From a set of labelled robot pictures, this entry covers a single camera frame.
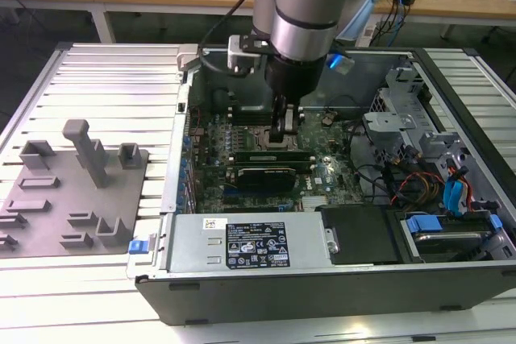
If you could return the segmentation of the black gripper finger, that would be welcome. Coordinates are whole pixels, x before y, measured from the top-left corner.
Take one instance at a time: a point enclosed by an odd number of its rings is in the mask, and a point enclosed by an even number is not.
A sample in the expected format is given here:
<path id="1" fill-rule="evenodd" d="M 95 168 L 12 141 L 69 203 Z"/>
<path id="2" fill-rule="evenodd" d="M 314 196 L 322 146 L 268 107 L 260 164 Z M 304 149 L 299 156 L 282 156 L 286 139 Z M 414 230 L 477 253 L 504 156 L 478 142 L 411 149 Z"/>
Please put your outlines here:
<path id="1" fill-rule="evenodd" d="M 300 122 L 299 107 L 294 104 L 288 104 L 285 111 L 285 133 L 287 135 L 296 135 Z"/>
<path id="2" fill-rule="evenodd" d="M 270 129 L 270 142 L 281 143 L 285 136 L 285 97 L 276 94 L 273 100 L 272 123 Z"/>

